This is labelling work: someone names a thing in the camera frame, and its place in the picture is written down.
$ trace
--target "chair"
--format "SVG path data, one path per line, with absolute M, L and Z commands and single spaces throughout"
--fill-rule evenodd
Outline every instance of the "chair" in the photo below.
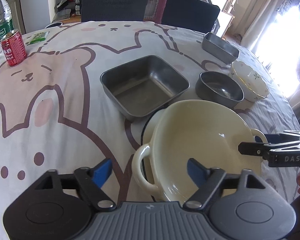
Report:
M 82 0 L 81 21 L 143 21 L 148 0 Z
M 208 33 L 219 12 L 218 6 L 201 0 L 167 0 L 161 23 Z

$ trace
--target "stainless steel square pan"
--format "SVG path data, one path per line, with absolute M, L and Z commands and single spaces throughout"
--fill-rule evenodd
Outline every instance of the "stainless steel square pan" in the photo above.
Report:
M 202 48 L 227 65 L 231 64 L 239 57 L 239 50 L 236 47 L 213 33 L 207 33 L 204 36 Z
M 107 70 L 100 81 L 106 95 L 130 121 L 151 114 L 189 88 L 189 82 L 157 56 Z

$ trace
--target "metal bowl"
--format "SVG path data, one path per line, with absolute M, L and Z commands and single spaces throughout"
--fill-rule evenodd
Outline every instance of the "metal bowl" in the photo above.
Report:
M 216 71 L 202 72 L 195 92 L 203 100 L 234 108 L 244 99 L 242 88 L 231 77 Z

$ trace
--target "bottle label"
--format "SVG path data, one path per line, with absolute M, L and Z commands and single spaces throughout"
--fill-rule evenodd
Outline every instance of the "bottle label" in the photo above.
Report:
M 14 28 L 13 28 L 12 19 L 1 24 L 0 25 L 0 41 L 2 40 L 4 35 L 6 35 L 10 31 L 12 31 L 13 29 Z

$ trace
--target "table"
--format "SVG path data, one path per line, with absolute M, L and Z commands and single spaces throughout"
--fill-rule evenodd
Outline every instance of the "table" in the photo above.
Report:
M 199 99 L 194 86 L 202 71 L 226 66 L 202 50 L 203 34 L 153 22 L 85 22 L 49 29 L 47 40 L 26 46 L 28 58 L 11 68 L 0 51 L 0 240 L 7 206 L 48 169 L 72 173 L 104 158 L 113 173 L 102 189 L 114 201 L 151 201 L 131 178 L 131 160 L 146 119 L 130 123 L 105 95 L 100 75 L 146 55 L 157 55 L 190 83 L 178 100 Z M 23 36 L 30 40 L 33 33 Z M 247 49 L 240 60 L 266 81 L 270 96 L 243 101 L 235 111 L 264 133 L 300 129 L 270 75 Z M 287 201 L 297 194 L 297 168 L 269 168 L 262 176 Z
M 62 22 L 63 24 L 81 22 L 81 15 L 74 15 L 74 16 L 71 15 L 70 19 L 63 20 L 60 22 Z

